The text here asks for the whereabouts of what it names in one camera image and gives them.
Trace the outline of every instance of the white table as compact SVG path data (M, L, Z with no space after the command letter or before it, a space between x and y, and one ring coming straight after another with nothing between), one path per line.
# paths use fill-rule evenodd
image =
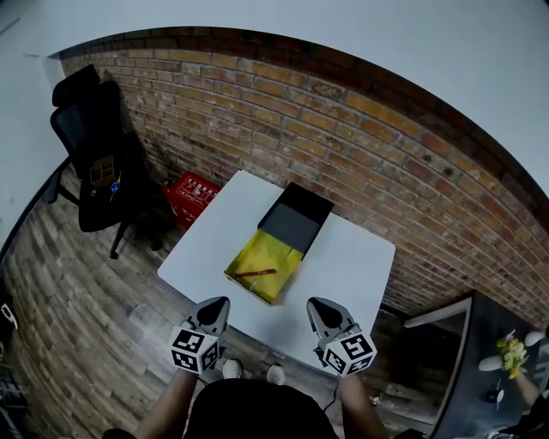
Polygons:
M395 246L331 213L294 274L283 304L268 306L226 278L224 270L257 230L282 189L238 171L184 234L158 275L195 303L231 299L229 324L309 366L324 370L313 352L306 303L328 298L349 309L370 333L389 278Z

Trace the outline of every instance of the black and white marker cube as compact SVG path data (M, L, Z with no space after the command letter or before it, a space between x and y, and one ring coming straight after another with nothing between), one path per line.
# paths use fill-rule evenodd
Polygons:
M175 327L170 337L173 363L180 369L201 374L220 355L220 338Z
M370 335L357 333L328 343L323 360L339 375L347 376L369 367L376 354Z

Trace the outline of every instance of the box lid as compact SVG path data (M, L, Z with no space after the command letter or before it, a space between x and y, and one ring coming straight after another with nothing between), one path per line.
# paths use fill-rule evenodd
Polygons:
M333 206L333 202L290 183L257 228L305 254Z

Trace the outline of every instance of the red box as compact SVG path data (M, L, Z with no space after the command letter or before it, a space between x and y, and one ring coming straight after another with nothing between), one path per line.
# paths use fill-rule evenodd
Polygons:
M189 228L219 194L221 188L194 172L186 172L173 185L164 185L164 195L178 217L178 223Z

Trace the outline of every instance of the white shoe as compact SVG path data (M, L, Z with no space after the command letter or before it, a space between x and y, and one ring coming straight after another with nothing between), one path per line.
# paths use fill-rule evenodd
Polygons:
M232 380L242 376L242 366L238 360L227 360L223 364L223 378Z
M271 366L267 372L267 382L281 386L286 382L286 372L282 366Z

